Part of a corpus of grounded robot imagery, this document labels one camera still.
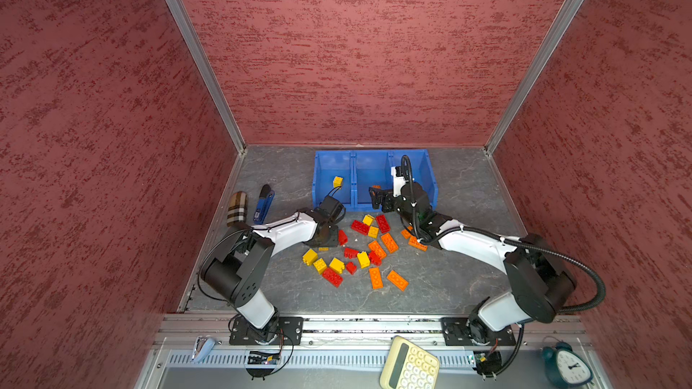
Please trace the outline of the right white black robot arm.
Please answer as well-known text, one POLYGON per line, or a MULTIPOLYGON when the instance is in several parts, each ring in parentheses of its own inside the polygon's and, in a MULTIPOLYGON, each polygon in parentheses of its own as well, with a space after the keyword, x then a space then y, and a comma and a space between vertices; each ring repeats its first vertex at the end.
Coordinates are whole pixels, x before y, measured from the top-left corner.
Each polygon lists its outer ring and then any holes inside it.
POLYGON ((433 210, 418 184, 399 191, 370 187, 369 196, 375 209, 398 214, 423 245, 466 255, 506 275, 509 290, 483 300, 468 317, 465 332, 479 345, 516 323, 552 322, 576 289, 564 260, 551 255, 538 235, 508 238, 465 225, 433 210))

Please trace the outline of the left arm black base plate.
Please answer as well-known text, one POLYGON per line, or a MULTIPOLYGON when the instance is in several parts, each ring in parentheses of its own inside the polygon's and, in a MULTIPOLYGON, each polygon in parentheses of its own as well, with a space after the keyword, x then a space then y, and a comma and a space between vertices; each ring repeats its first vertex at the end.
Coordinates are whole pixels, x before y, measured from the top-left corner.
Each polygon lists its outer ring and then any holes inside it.
POLYGON ((256 328, 238 315, 230 320, 231 346, 297 346, 301 343, 305 319, 302 317, 274 316, 268 325, 256 328))

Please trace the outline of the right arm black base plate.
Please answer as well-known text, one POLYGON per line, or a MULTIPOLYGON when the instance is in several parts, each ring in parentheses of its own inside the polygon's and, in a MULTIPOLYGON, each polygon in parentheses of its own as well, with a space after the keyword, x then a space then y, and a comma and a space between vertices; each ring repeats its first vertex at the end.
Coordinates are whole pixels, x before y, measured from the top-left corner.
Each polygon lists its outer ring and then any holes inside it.
POLYGON ((479 319, 443 317, 440 319, 445 345, 457 347, 509 347, 515 346, 515 334, 510 327, 502 331, 488 329, 479 319))

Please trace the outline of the blue three-compartment bin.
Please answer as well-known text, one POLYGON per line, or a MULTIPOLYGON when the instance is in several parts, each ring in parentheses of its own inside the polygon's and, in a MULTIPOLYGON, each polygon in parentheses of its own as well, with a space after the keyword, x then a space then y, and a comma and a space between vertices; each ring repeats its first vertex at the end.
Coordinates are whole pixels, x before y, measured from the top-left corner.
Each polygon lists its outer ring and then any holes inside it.
POLYGON ((334 197, 349 212, 372 209, 369 188, 373 185, 387 190, 393 187, 391 169, 409 156, 413 177, 423 187, 432 207, 436 207, 439 188, 426 149, 352 149, 351 151, 317 151, 312 181, 312 201, 317 206, 333 189, 333 179, 343 179, 342 188, 334 197))

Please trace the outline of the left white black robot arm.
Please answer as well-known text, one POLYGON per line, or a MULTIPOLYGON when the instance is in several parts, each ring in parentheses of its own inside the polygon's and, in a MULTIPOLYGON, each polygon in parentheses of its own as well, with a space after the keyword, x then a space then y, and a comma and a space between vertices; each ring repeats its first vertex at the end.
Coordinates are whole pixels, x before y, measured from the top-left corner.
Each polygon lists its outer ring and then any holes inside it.
POLYGON ((274 223, 234 223, 205 257, 199 279, 247 322, 258 343, 269 344, 279 336, 279 312, 261 291, 270 259, 299 244, 337 247, 338 223, 345 214, 340 201, 326 196, 317 207, 274 223))

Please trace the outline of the red lego top long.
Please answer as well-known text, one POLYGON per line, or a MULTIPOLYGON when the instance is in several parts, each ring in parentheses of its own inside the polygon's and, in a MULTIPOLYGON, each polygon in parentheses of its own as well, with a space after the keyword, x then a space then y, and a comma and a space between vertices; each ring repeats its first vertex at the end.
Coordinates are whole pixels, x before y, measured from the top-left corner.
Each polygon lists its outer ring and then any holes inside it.
POLYGON ((376 217, 376 222, 382 235, 387 234, 391 231, 391 227, 389 225, 389 222, 387 221, 387 217, 385 216, 385 214, 378 215, 376 217))

